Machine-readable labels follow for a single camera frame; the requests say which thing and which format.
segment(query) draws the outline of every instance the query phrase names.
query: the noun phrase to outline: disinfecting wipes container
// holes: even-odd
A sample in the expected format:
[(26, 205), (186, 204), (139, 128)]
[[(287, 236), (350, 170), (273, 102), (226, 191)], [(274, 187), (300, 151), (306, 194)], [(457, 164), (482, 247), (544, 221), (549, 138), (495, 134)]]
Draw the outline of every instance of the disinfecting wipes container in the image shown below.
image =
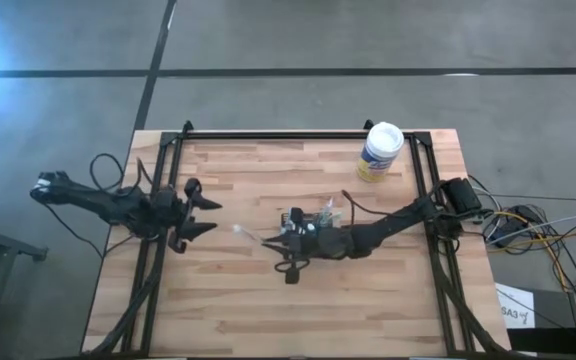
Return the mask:
[(403, 145), (404, 134), (395, 125), (380, 122), (373, 126), (361, 151), (357, 174), (369, 182), (383, 180)]

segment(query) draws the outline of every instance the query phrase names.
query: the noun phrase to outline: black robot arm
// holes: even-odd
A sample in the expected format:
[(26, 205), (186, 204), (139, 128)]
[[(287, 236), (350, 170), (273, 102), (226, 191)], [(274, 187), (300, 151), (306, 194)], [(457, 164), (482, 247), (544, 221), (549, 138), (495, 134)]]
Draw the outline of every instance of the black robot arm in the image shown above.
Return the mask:
[[(345, 191), (343, 193), (351, 201), (354, 212), (356, 203)], [(287, 284), (295, 284), (299, 281), (299, 271), (310, 263), (310, 259), (369, 256), (386, 238), (423, 221), (432, 222), (437, 234), (455, 238), (463, 231), (461, 220), (480, 213), (481, 203), (468, 180), (452, 179), (440, 182), (428, 195), (371, 224), (341, 228), (318, 226), (314, 224), (321, 221), (306, 221), (301, 209), (291, 208), (284, 233), (264, 240), (263, 245), (283, 256), (284, 260), (275, 266), (275, 270), (286, 274)]]
[(184, 186), (187, 201), (177, 197), (172, 187), (163, 187), (154, 194), (145, 194), (139, 186), (121, 188), (114, 192), (94, 189), (78, 184), (63, 171), (39, 175), (30, 196), (48, 205), (70, 204), (97, 214), (110, 225), (123, 225), (136, 237), (151, 239), (161, 229), (174, 228), (168, 245), (183, 253), (186, 242), (217, 226), (215, 223), (198, 223), (192, 216), (194, 208), (212, 210), (221, 205), (202, 196), (199, 180), (191, 178)]

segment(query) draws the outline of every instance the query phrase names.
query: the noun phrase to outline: butcher block tabletop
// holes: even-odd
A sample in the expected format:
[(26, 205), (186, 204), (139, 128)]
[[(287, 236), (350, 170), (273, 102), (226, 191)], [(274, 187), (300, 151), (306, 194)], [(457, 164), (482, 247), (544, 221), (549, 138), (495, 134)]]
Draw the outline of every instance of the butcher block tabletop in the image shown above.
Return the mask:
[[(457, 132), (430, 132), (441, 179), (466, 177)], [(137, 158), (152, 174), (160, 135), (135, 132), (125, 184), (136, 180)], [(350, 204), (342, 189), (373, 210), (394, 212), (410, 204), (418, 193), (408, 144), (386, 180), (377, 184), (355, 173), (362, 146), (362, 140), (185, 140), (177, 188), (196, 177), (204, 196), (223, 208), (195, 211), (197, 221), (219, 226), (195, 239), (185, 254), (166, 248), (150, 356), (444, 355), (422, 225), (388, 238), (365, 259), (315, 259), (297, 285), (286, 285), (284, 275), (274, 271), (279, 254), (233, 232), (240, 225), (262, 237), (275, 236), (288, 208), (316, 212), (330, 198), (335, 212), (342, 213), (342, 224), (348, 224)], [(171, 158), (168, 154), (165, 171)], [(166, 172), (163, 179), (168, 179)], [(149, 191), (146, 181), (141, 187)], [(356, 215), (357, 222), (379, 217), (359, 209)], [(113, 228), (107, 246), (127, 235), (125, 228)], [(134, 239), (104, 259), (82, 350), (98, 345), (126, 309), (138, 252)], [(468, 306), (509, 348), (481, 238), (462, 236), (457, 258)], [(137, 318), (135, 347), (145, 307)], [(454, 309), (451, 318), (460, 339)]]

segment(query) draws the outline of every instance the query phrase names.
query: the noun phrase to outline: concrete floor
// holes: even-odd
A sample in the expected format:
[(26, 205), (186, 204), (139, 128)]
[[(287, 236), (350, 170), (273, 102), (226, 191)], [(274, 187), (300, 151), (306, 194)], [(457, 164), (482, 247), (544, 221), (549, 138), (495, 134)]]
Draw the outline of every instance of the concrete floor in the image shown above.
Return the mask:
[[(147, 69), (165, 5), (0, 0), (0, 70)], [(179, 0), (162, 62), (383, 66), (576, 66), (576, 0)], [(0, 310), (0, 359), (77, 353), (100, 262), (28, 191), (40, 171), (89, 183), (95, 154), (124, 159), (144, 84), (0, 79), (0, 232), (50, 247), (46, 262), (15, 266)], [(576, 76), (159, 79), (145, 127), (190, 119), (202, 129), (357, 128), (368, 118), (457, 128), (469, 172), (495, 192), (576, 197)], [(113, 170), (102, 178), (112, 181)], [(576, 214), (576, 202), (532, 202), (553, 219)], [(57, 211), (104, 245), (108, 227), (94, 216)], [(501, 283), (558, 289), (545, 253), (490, 259)]]

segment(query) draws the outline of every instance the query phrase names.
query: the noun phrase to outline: paper sign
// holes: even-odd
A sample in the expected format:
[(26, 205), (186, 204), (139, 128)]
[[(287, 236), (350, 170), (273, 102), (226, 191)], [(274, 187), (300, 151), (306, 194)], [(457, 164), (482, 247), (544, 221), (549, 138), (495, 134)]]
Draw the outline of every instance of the paper sign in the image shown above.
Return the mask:
[(535, 313), (532, 310), (529, 310), (535, 308), (535, 299), (533, 294), (529, 291), (516, 289), (506, 285), (495, 284), (495, 286), (497, 287), (497, 296), (499, 297), (501, 314), (506, 322), (506, 328), (534, 328)]

